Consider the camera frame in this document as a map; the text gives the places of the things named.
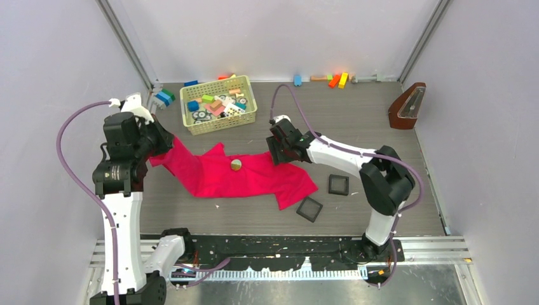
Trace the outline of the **round white brooch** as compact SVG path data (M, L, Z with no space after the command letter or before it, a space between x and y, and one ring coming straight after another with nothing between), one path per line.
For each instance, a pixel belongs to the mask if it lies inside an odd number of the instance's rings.
M242 162L239 159L233 159L230 163L230 167L233 171L239 171L242 168Z

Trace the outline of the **pink red garment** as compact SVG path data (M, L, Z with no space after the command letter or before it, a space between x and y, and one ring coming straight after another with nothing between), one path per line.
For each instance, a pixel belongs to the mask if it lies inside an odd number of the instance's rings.
M233 159L242 162L233 171ZM270 152L227 155L222 142L202 155L192 154L174 138L173 148L149 159L166 168L196 198L246 198L272 194L278 208L286 209L318 191L308 172L296 165L274 165Z

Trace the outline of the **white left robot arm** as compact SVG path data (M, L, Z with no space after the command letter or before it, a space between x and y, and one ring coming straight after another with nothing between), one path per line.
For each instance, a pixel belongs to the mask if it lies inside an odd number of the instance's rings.
M105 270L100 292L90 304L164 304L166 277L174 264L187 263L195 253L185 228L166 230L149 256L142 260L140 209L146 162L168 152L173 136L153 114L121 112L105 118L103 158L93 172L95 195L104 224Z

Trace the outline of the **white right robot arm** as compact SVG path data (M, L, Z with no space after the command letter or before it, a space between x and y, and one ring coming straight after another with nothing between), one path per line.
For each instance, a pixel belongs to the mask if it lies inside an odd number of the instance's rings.
M266 142L275 165L300 161L326 165L360 179L372 208L363 235L363 253L378 261L388 253L388 240L397 212L415 187L410 171L389 146L361 149L342 144L317 132L302 133L286 115L270 119Z

